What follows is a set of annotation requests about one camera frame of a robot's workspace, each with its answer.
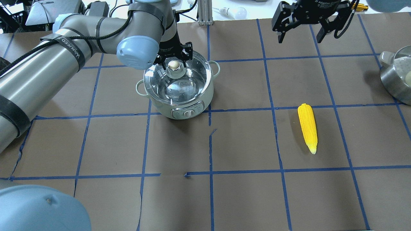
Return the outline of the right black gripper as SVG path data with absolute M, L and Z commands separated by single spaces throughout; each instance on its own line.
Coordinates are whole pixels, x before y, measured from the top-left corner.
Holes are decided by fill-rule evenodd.
M 355 3 L 348 0 L 298 0 L 289 4 L 280 2 L 272 18 L 272 31 L 282 43 L 286 32 L 300 24 L 319 24 L 322 26 L 317 34 L 317 42 L 334 31 L 334 38 L 340 38 L 347 30 L 354 16 Z

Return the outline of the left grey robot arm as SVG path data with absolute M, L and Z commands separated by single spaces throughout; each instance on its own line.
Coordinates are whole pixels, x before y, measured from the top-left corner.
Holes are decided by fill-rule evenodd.
M 59 15 L 52 34 L 1 70 L 1 151 L 96 53 L 115 54 L 127 67 L 146 70 L 171 57 L 186 63 L 193 48 L 180 42 L 169 0 L 136 0 L 126 19 Z

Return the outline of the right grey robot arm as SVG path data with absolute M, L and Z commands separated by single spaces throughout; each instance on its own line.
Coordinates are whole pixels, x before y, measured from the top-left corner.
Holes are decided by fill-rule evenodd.
M 289 4 L 281 1 L 271 20 L 271 28 L 282 43 L 286 32 L 300 25 L 320 24 L 317 43 L 333 33 L 339 39 L 349 28 L 355 12 L 365 11 L 367 6 L 377 12 L 397 12 L 410 7 L 409 0 L 368 0 L 365 6 L 358 0 L 297 0 Z

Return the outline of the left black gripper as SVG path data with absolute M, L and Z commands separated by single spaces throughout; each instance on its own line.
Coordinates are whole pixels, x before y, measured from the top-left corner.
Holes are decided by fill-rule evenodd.
M 176 57 L 183 63 L 183 67 L 187 67 L 186 62 L 192 60 L 193 58 L 193 44 L 191 41 L 187 42 L 186 44 L 179 44 L 174 46 L 173 48 L 169 49 L 169 51 L 162 51 L 159 50 L 159 53 L 156 55 L 154 60 L 154 65 L 158 64 L 161 65 L 163 68 L 165 67 L 165 61 L 167 58 Z

